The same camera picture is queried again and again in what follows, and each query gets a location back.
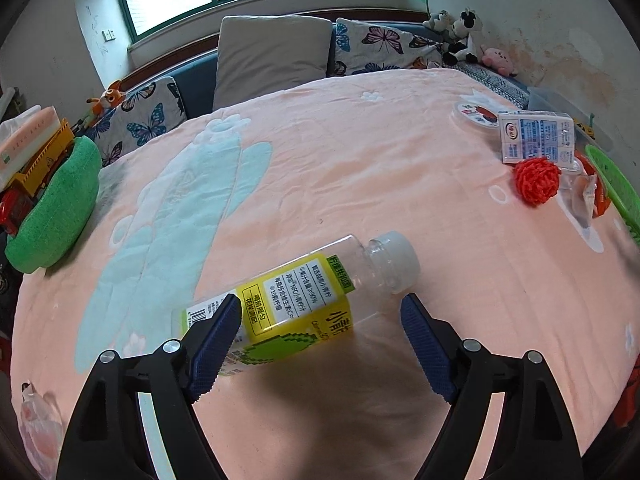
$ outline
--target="pink blanket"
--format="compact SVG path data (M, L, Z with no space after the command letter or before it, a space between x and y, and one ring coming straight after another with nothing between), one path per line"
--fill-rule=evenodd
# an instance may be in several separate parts
M67 422L97 355L152 351L173 308L345 234L397 230L432 316L494 353L545 355L584 452L638 355L638 247L613 207L584 230L560 197L523 205L498 139L452 116L461 96L508 108L453 70L331 78L188 121L105 168L72 253L25 277L14 407L32 381ZM396 303L351 335L219 378L196 412L229 478L413 478L448 405L398 318ZM469 478L484 473L497 400Z

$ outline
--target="yellow label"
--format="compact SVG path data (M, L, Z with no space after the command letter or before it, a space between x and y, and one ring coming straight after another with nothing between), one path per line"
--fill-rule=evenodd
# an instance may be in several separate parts
M242 325L220 370L233 375L346 332L353 326L345 290L353 290L336 256L314 253L229 292L242 303ZM186 311L185 328L213 316L226 294Z

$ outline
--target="red ball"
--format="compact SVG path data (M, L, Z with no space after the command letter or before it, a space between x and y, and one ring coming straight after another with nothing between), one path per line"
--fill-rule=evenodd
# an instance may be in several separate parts
M533 206L545 203L558 193L560 169L546 156L528 158L516 164L513 177L522 199Z

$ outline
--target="green basket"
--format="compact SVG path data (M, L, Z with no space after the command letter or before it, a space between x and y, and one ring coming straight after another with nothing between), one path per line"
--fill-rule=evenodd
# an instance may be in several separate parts
M611 201L624 219L632 237L640 246L640 197L629 181L611 161L595 146L585 148L589 160L607 186Z

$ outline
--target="green label strip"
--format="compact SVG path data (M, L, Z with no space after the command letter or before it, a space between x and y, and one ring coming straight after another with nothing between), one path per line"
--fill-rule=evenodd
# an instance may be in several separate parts
M344 267L340 262L340 258L338 258L338 256L334 254L334 256L329 256L326 260L327 263L329 263L331 270L334 272L335 277L338 279L338 282L340 282L340 286L342 287L344 293L347 294L353 290L356 290L356 288L353 286L351 278L347 274L347 271L344 270Z

